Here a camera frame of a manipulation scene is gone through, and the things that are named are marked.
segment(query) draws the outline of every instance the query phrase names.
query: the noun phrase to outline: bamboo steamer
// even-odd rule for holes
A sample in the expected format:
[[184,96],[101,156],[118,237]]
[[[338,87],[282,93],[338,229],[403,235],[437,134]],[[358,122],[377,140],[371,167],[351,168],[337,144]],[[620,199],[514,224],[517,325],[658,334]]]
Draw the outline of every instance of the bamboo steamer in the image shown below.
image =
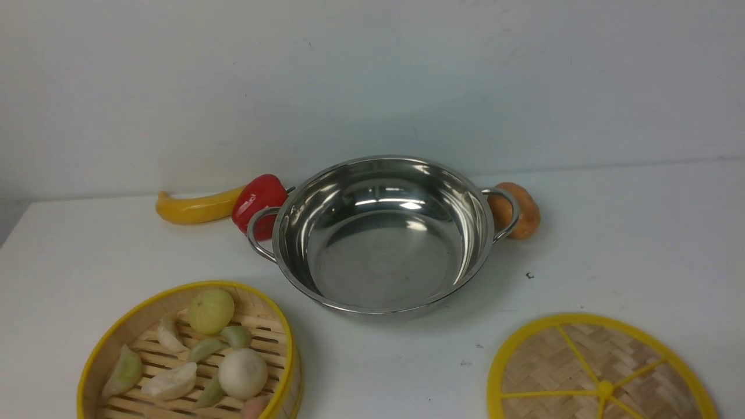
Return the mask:
[[[187,307],[205,289],[222,288],[235,301],[231,324],[242,324],[253,334],[251,349],[267,362],[269,380],[261,394],[271,396],[260,419],[293,419],[302,398],[300,358],[290,326],[279,307],[260,291],[240,283],[208,281],[180,286],[146,300],[119,319],[95,346],[88,358],[77,388],[78,419],[240,419],[244,402],[225,396],[213,407],[193,410],[194,401],[217,373],[217,366],[230,349],[200,362],[197,385],[176,400],[155,400],[140,392],[153,376],[186,362],[188,351],[177,355],[164,350],[157,341],[160,319],[177,312],[177,329],[183,343],[191,347],[206,336],[188,325]],[[142,358],[143,377],[128,392],[100,400],[101,389],[111,374],[123,344]]]
[[515,332],[489,372],[493,419],[716,419],[694,372],[628,324],[561,314]]

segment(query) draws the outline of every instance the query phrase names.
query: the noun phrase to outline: toy red bell pepper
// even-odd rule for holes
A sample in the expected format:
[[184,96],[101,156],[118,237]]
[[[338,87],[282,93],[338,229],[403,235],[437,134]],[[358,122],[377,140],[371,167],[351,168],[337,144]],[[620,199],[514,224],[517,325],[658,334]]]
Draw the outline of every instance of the toy red bell pepper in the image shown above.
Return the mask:
[[[248,222],[258,211],[266,207],[281,207],[287,200],[287,191],[279,178],[273,174],[263,174],[247,184],[233,206],[231,218],[236,226],[245,234]],[[254,229],[256,240],[272,238],[276,215],[268,215],[258,223]]]

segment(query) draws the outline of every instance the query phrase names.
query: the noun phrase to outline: bamboo steamer lid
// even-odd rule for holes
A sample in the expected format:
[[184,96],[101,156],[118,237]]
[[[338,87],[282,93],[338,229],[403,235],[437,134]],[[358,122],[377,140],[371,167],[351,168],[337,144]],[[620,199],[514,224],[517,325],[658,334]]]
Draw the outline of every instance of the bamboo steamer lid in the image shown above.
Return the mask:
[[715,419],[691,369],[652,336],[587,314],[515,332],[489,372],[494,419]]

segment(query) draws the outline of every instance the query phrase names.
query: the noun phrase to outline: brown potato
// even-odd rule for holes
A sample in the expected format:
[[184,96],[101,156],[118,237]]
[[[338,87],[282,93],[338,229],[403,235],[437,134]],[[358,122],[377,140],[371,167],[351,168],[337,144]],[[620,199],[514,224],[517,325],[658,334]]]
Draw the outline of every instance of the brown potato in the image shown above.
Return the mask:
[[[536,205],[533,197],[527,193],[525,188],[517,183],[502,182],[497,187],[512,193],[520,206],[520,216],[518,217],[517,226],[509,237],[515,240],[525,240],[531,237],[541,224],[541,211],[538,209],[538,205]],[[492,208],[495,230],[505,228],[512,219],[512,206],[510,202],[498,195],[489,195],[487,199],[489,206]]]

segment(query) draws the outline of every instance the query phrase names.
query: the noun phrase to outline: yellow banana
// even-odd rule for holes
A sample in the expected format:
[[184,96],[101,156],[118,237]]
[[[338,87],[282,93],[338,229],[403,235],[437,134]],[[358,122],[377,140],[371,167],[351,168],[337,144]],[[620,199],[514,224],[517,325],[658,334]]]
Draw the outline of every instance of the yellow banana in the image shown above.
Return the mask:
[[174,224],[199,224],[229,217],[245,186],[201,198],[176,199],[167,192],[158,194],[155,210],[160,218]]

